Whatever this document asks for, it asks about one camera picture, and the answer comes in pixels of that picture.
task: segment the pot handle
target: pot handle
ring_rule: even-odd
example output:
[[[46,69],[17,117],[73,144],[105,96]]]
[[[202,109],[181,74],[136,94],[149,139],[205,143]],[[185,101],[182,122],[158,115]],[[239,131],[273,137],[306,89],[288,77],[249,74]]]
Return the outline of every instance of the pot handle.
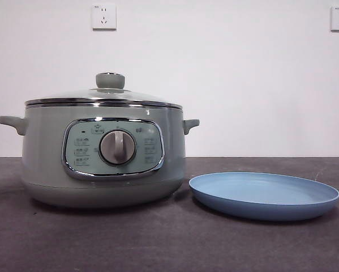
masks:
[[[187,135],[190,132],[190,129],[194,128],[195,126],[199,126],[198,119],[183,120],[184,134]]]
[[[24,117],[0,116],[0,124],[13,126],[17,130],[18,135],[25,135],[28,126],[28,120]]]

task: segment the glass lid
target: glass lid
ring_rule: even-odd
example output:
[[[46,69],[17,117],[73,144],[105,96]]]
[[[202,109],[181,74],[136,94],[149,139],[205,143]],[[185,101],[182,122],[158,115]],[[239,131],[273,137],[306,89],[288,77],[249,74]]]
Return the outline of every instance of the glass lid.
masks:
[[[97,88],[76,91],[65,95],[57,95],[42,99],[28,100],[26,106],[41,104],[100,103],[100,104],[133,104],[151,105],[182,109],[182,106],[165,102],[155,96],[124,90],[125,77],[117,73],[101,73],[96,75]]]

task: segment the stainless steel rim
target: stainless steel rim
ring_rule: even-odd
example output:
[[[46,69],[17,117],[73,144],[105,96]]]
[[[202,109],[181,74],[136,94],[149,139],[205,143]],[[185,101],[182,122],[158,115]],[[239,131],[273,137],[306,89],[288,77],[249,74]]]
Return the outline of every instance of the stainless steel rim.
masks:
[[[120,105],[155,106],[182,109],[181,105],[144,100],[88,99],[88,98],[47,98],[25,102],[26,108],[39,107],[120,107]]]

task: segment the pot base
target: pot base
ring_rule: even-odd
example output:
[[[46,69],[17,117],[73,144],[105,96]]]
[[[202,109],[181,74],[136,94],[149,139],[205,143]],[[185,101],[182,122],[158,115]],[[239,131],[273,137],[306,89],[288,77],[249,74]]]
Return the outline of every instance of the pot base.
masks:
[[[131,206],[164,198],[175,192],[182,180],[110,188],[60,188],[24,182],[29,195],[46,204],[70,208]]]

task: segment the control panel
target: control panel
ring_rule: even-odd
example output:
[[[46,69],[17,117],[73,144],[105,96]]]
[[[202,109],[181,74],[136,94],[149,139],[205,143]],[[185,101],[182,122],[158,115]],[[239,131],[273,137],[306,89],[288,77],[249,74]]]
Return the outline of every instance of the control panel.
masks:
[[[134,175],[159,169],[164,147],[160,127],[152,121],[80,119],[65,132],[62,161],[69,175]]]

